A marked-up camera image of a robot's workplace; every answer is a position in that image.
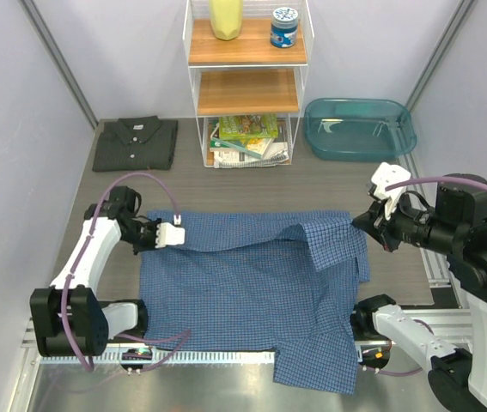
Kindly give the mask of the blue plaid long sleeve shirt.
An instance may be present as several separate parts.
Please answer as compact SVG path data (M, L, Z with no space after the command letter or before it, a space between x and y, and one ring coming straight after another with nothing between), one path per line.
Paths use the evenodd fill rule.
M182 245L142 255L148 339L186 330L187 350L271 349L276 383L354 391L350 316L370 272L349 213L186 211L182 226Z

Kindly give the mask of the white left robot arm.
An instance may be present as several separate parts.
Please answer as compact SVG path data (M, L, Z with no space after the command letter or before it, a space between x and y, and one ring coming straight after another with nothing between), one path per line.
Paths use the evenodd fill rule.
M161 220L143 221L137 215L141 203L138 192L116 186L102 205L91 204L68 262L49 287L32 292L29 305L41 356L75 356L73 343L81 356L99 356L119 334L132 342L149 336L151 322L142 300L96 297L106 262L119 242L132 245L136 254L155 249Z

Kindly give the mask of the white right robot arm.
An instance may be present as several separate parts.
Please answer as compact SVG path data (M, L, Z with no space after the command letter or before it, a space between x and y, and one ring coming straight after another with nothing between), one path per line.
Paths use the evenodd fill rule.
M406 243L446 258L468 301L472 348L442 341L384 294L357 305L356 328L367 339L384 336L400 346L446 409L487 411L487 181L452 173L434 183L435 203L419 208L411 205L410 181L373 183L373 203L353 225L386 251Z

